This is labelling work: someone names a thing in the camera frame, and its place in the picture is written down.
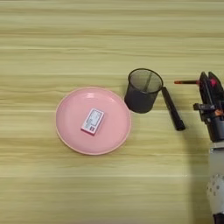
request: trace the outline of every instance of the plate rim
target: plate rim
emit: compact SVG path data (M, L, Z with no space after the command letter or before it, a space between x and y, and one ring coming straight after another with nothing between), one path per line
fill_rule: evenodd
M123 140L114 148L110 149L110 150L107 150L107 151L104 151L104 152L99 152L99 153L91 153L91 152L83 152L81 150L77 150L75 149L73 146L71 146L69 143L67 143L64 138L60 135L60 132L59 132L59 129L58 129L58 126L57 126L57 114L59 112L59 108L60 108L60 105L64 102L65 99L67 99L67 97L69 97L70 95L72 95L73 93L75 92L78 92L78 91L81 91L81 90L85 90L85 89L90 89L90 88L94 88L94 89L100 89L100 90L103 90L103 91L106 91L106 92L110 92L112 95L116 96L119 101L122 102L123 106L127 109L128 111L128 115L129 115L129 128L128 128L128 131L126 132L125 134L125 137L123 138ZM114 93L113 91L109 90L109 89L106 89L104 87L78 87L77 89L74 89L73 91L69 92L68 94L66 94L59 102L57 108L56 108L56 112L55 112L55 126L56 126L56 130L57 130L57 134L59 136L59 139L67 146L69 147L71 150L73 151L76 151L76 152L79 152L80 154L83 154L83 155L89 155L89 156L99 156L99 155L104 155L104 154L108 154L110 153L111 151L114 151L116 149L118 149L119 147L121 147L124 142L127 140L128 136L130 135L130 130L131 130L131 126L132 126L132 121L131 121L131 113L130 113L130 110L129 108L127 107L127 105L125 104L124 100L122 99L122 97L116 93Z

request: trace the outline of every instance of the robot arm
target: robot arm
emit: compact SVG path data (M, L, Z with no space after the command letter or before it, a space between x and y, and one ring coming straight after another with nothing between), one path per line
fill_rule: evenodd
M177 84L198 84L202 104L195 103L201 121L207 126L212 141L209 151L210 181L207 197L215 224L224 224L224 90L220 80L211 72L199 80L175 81Z

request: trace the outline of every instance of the wood grain surface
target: wood grain surface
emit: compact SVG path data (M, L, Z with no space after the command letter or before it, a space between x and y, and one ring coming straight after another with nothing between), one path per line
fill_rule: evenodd
M0 0L0 223L213 223L199 90L173 81L224 81L223 11L219 0ZM161 74L187 129L173 128L160 94L150 113L132 113L120 149L69 150L59 101L86 86L123 97L138 67Z

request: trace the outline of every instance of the marker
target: marker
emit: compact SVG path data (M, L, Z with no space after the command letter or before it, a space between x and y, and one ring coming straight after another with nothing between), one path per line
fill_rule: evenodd
M164 96L164 101L165 101L166 107L170 111L171 119L173 121L173 125L174 125L175 129L176 130L184 130L186 128L186 126L184 125L184 122L180 119L179 113L176 110L175 105L172 101L172 98L169 95L169 92L166 87L162 88L162 93Z

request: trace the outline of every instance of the plate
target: plate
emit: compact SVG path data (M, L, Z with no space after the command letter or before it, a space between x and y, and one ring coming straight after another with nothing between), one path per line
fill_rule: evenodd
M81 130L91 109L104 112L94 136ZM60 139L74 151L101 155L121 146L130 133L130 112L115 93L99 87L74 90L59 104L56 127Z

